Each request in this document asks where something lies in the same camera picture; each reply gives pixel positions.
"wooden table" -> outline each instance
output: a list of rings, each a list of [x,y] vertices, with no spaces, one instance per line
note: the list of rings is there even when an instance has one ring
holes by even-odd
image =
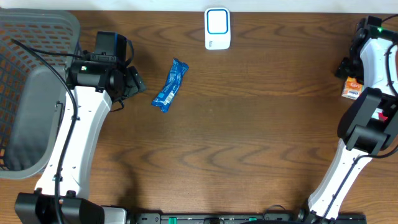
[[[204,46],[203,13],[72,12],[80,43],[99,30],[134,42],[147,85],[106,118],[91,170],[90,200],[165,213],[254,213],[299,208],[335,155],[338,122],[352,104],[333,76],[359,14],[232,13],[228,50]],[[386,27],[398,30],[398,20]],[[151,106],[178,58],[190,69],[167,114]],[[362,171],[341,211],[398,222],[398,156]],[[0,223],[39,177],[0,180]]]

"gray plastic basket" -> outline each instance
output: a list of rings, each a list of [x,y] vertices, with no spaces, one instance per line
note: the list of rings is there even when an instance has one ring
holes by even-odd
[[[48,163],[65,90],[36,58],[11,43],[80,54],[80,25],[65,11],[0,9],[0,178],[22,179]],[[65,77],[71,57],[41,55]]]

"basket mesh side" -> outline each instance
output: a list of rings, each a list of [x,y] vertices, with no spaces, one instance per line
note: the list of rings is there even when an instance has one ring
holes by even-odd
[[[62,17],[53,16],[47,20],[45,17],[23,17],[0,21],[0,170],[22,170],[36,162],[14,166],[10,164],[11,160],[7,159],[7,155],[16,155],[15,152],[10,154],[11,149],[8,149],[7,145],[25,82],[34,68],[43,65],[19,46],[11,43],[11,39],[48,52],[79,54],[80,48],[78,43],[76,46],[75,35],[79,35],[78,31],[74,31]],[[65,66],[67,63],[64,56],[39,55],[53,66]]]

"blue square outline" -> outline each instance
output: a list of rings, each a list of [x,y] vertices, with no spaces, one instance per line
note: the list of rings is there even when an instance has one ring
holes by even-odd
[[[209,12],[210,11],[224,11],[225,12],[225,14],[226,14],[226,31],[225,32],[223,32],[223,33],[212,33],[212,32],[210,32],[210,30],[209,30]],[[228,13],[227,13],[227,11],[225,9],[212,9],[212,10],[209,10],[209,11],[207,11],[207,15],[206,16],[207,16],[207,32],[209,34],[226,34],[228,32]]]

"barcode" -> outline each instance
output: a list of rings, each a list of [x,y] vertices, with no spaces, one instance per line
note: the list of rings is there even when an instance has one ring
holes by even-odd
[[[166,105],[167,103],[170,103],[172,101],[173,97],[174,97],[174,93],[170,92],[169,95],[166,97],[166,100],[164,101],[163,104]]]

